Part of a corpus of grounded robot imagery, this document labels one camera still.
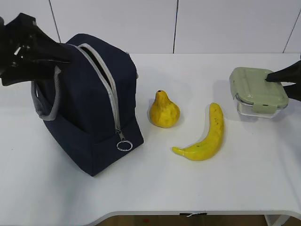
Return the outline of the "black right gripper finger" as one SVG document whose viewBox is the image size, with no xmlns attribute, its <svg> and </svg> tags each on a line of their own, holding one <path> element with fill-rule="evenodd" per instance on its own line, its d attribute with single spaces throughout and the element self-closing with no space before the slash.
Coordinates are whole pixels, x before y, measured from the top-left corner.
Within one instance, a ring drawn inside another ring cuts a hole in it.
<svg viewBox="0 0 301 226">
<path fill-rule="evenodd" d="M 301 86 L 300 84 L 293 84 L 284 86 L 284 90 L 287 96 L 291 99 L 295 99 L 297 101 L 301 101 Z"/>
<path fill-rule="evenodd" d="M 301 81 L 301 61 L 288 66 L 277 72 L 269 73 L 266 81 L 268 82 L 292 82 L 298 83 Z"/>
</svg>

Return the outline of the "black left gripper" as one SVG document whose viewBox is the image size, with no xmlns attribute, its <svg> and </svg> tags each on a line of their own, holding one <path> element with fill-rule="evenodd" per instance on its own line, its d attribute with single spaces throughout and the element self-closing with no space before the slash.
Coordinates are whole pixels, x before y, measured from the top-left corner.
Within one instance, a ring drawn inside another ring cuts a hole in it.
<svg viewBox="0 0 301 226">
<path fill-rule="evenodd" d="M 25 13 L 8 24 L 0 19 L 0 78 L 3 86 L 51 79 L 56 66 L 71 62 L 61 43 L 48 37 Z"/>
</svg>

